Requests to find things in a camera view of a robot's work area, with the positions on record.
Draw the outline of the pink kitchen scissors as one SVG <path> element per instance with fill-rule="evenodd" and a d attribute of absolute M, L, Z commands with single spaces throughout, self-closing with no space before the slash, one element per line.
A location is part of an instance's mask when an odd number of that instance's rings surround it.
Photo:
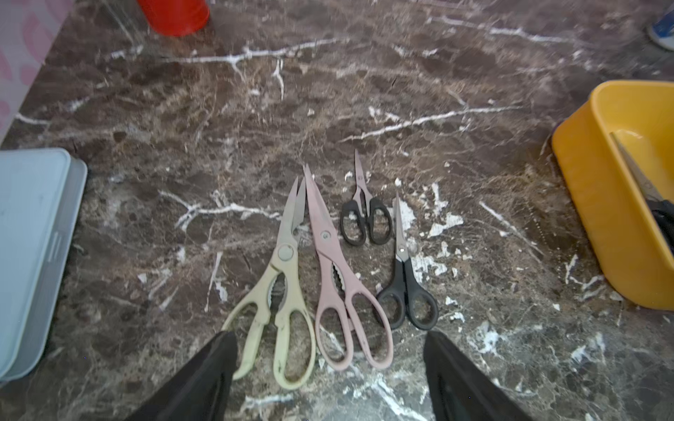
<path fill-rule="evenodd" d="M 365 287 L 347 262 L 328 207 L 314 181 L 308 165 L 303 166 L 305 177 L 306 202 L 310 217 L 313 243 L 321 266 L 321 292 L 315 313 L 315 332 L 319 350 L 326 363 L 336 371 L 347 369 L 354 357 L 354 340 L 358 339 L 365 359 L 373 368 L 386 369 L 391 366 L 394 356 L 394 344 L 390 322 L 377 298 Z M 366 299 L 379 316 L 384 328 L 386 355 L 378 360 L 373 355 L 368 335 L 364 329 L 354 299 L 361 296 Z M 321 338 L 321 322 L 326 312 L 332 310 L 339 318 L 345 340 L 345 351 L 340 360 L 329 355 Z"/>

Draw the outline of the small black scissors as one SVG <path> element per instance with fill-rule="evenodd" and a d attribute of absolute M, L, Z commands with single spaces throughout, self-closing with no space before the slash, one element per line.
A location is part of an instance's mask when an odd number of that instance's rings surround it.
<path fill-rule="evenodd" d="M 367 186 L 366 171 L 363 169 L 358 150 L 354 151 L 354 156 L 356 191 L 351 200 L 342 205 L 340 232 L 344 240 L 353 247 L 363 246 L 367 239 L 370 239 L 373 244 L 382 246 L 390 240 L 393 233 L 392 217 L 383 201 L 370 193 Z M 387 231 L 381 236 L 375 234 L 378 213 L 382 214 L 387 223 Z M 345 229 L 344 222 L 351 214 L 356 217 L 356 224 L 360 232 L 358 240 L 350 238 Z"/>

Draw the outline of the large black handled scissors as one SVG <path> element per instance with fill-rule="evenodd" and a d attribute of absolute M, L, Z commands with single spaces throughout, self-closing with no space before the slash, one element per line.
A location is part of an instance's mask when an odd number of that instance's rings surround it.
<path fill-rule="evenodd" d="M 670 252 L 673 253 L 673 203 L 662 197 L 655 185 L 642 172 L 636 160 L 628 152 L 628 149 L 619 141 L 617 134 L 612 132 L 610 136 L 621 152 L 623 160 L 627 163 L 629 171 L 635 179 L 654 221 L 656 221 L 661 234 L 665 238 Z"/>

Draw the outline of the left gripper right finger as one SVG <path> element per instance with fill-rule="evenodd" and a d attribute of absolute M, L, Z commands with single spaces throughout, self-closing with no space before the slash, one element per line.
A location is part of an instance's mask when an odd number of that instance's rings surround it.
<path fill-rule="evenodd" d="M 531 419 L 444 333 L 427 333 L 423 358 L 437 420 Z"/>

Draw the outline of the medium black scissors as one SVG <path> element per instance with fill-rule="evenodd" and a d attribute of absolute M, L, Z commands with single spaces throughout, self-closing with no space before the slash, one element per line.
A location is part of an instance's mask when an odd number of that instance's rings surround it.
<path fill-rule="evenodd" d="M 393 278 L 386 288 L 377 293 L 377 301 L 382 306 L 387 299 L 392 299 L 396 303 L 395 315 L 388 319 L 392 330 L 400 328 L 405 318 L 408 318 L 416 328 L 430 331 L 435 327 L 439 318 L 438 303 L 435 297 L 418 283 L 414 275 L 400 205 L 400 196 L 397 195 L 394 201 L 396 237 Z M 414 310 L 417 301 L 428 305 L 428 312 L 424 316 L 418 316 Z"/>

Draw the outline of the yellow storage box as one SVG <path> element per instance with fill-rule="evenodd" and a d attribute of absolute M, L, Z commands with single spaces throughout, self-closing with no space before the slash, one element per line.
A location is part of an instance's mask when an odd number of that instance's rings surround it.
<path fill-rule="evenodd" d="M 556 128 L 552 148 L 609 283 L 637 305 L 672 310 L 673 252 L 630 169 L 672 201 L 672 82 L 603 82 Z"/>

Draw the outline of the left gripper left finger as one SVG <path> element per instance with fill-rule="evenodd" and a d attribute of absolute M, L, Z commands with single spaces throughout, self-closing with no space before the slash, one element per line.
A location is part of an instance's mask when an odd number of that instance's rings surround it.
<path fill-rule="evenodd" d="M 129 420 L 222 420 L 227 407 L 238 344 L 219 332 Z"/>

